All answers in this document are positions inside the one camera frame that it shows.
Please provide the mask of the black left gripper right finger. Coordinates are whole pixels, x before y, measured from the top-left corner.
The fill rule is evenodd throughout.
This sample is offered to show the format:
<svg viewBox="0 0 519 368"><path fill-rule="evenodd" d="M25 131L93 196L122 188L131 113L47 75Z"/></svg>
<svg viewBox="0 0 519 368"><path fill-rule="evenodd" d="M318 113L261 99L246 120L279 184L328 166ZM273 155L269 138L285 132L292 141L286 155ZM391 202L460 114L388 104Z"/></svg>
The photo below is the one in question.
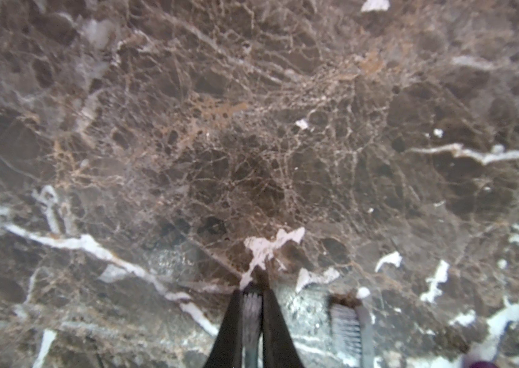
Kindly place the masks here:
<svg viewBox="0 0 519 368"><path fill-rule="evenodd" d="M274 291L266 289L262 297L263 366L304 368Z"/></svg>

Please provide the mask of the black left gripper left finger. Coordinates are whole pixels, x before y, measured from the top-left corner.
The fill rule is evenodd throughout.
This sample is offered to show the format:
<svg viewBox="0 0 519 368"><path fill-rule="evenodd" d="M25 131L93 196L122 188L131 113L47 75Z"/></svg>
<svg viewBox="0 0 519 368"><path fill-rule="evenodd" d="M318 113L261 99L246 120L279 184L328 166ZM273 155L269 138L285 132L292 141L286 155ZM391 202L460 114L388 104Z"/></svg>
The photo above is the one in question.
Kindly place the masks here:
<svg viewBox="0 0 519 368"><path fill-rule="evenodd" d="M242 367L242 291L233 292L204 368Z"/></svg>

